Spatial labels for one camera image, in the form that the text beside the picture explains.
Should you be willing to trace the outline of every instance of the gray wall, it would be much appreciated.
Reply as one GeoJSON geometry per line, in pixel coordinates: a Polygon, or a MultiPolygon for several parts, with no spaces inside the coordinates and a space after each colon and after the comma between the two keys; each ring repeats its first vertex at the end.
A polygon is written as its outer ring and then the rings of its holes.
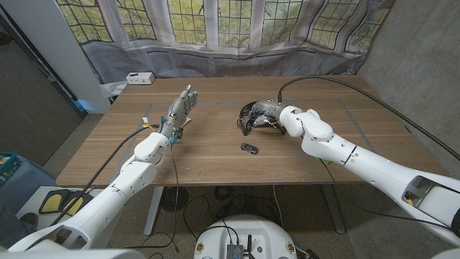
{"type": "Polygon", "coordinates": [[[105,113],[109,100],[54,0],[0,0],[88,113],[105,113]]]}
{"type": "MultiPolygon", "coordinates": [[[[460,153],[460,3],[396,1],[358,70],[379,97],[460,153]]],[[[460,162],[411,132],[450,176],[460,162]]]]}
{"type": "Polygon", "coordinates": [[[0,152],[40,165],[81,122],[15,41],[0,46],[0,113],[0,152]]]}

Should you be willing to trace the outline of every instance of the blue container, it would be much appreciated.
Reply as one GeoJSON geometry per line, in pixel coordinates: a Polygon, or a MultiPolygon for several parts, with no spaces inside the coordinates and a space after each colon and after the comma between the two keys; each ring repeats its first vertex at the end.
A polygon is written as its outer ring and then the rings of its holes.
{"type": "Polygon", "coordinates": [[[0,166],[0,186],[4,185],[21,165],[16,153],[0,153],[0,159],[5,157],[9,159],[0,166]]]}

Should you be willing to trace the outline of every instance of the wooden table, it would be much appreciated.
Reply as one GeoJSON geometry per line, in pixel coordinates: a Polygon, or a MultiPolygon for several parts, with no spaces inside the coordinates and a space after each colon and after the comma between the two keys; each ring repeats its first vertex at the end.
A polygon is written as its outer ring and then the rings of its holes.
{"type": "MultiPolygon", "coordinates": [[[[359,76],[332,76],[375,92],[359,76]]],[[[294,77],[175,78],[155,79],[151,86],[128,85],[78,152],[57,177],[67,187],[86,185],[115,147],[141,125],[142,117],[160,121],[180,92],[192,84],[198,91],[193,120],[183,139],[173,148],[181,186],[265,185],[330,183],[323,165],[300,148],[302,139],[281,135],[273,128],[253,129],[246,137],[236,127],[240,109],[247,103],[275,99],[279,88],[294,77]],[[243,142],[259,148],[257,155],[241,150],[243,142]]],[[[283,91],[283,102],[303,110],[315,109],[336,134],[402,165],[445,174],[433,156],[392,113],[367,97],[329,81],[298,81],[283,91]]],[[[107,186],[145,130],[115,155],[94,182],[107,186]]],[[[156,186],[174,186],[175,174],[169,153],[158,168],[156,186]]],[[[329,168],[338,183],[361,180],[337,164],[329,168]]]]}

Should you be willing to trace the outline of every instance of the robotic hand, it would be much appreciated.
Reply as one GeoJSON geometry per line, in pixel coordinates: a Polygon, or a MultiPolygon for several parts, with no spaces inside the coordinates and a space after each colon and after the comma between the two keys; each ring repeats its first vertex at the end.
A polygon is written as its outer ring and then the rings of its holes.
{"type": "Polygon", "coordinates": [[[257,115],[253,127],[276,123],[291,137],[302,137],[305,153],[342,165],[387,194],[431,232],[460,247],[459,180],[407,168],[355,145],[335,134],[312,109],[303,112],[268,100],[255,102],[248,114],[257,115]]]}
{"type": "Polygon", "coordinates": [[[159,133],[166,136],[169,140],[176,141],[182,137],[182,127],[187,119],[187,115],[196,105],[198,93],[190,92],[191,85],[180,94],[167,110],[165,120],[161,124],[159,133]]]}
{"type": "Polygon", "coordinates": [[[189,85],[168,109],[160,131],[151,133],[135,147],[134,155],[109,186],[70,219],[26,236],[11,246],[9,252],[30,251],[25,255],[28,258],[32,257],[32,251],[104,247],[101,240],[106,236],[105,231],[115,226],[111,223],[121,216],[125,203],[154,181],[163,162],[162,151],[182,137],[180,127],[196,105],[197,97],[196,92],[190,92],[189,85]]]}

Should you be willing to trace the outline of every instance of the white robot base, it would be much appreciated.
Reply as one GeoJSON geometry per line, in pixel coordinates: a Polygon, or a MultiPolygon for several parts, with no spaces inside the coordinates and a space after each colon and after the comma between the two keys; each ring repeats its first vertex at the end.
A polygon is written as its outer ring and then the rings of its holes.
{"type": "Polygon", "coordinates": [[[224,221],[212,224],[198,237],[193,258],[297,258],[292,238],[274,222],[249,214],[233,215],[224,221]]]}

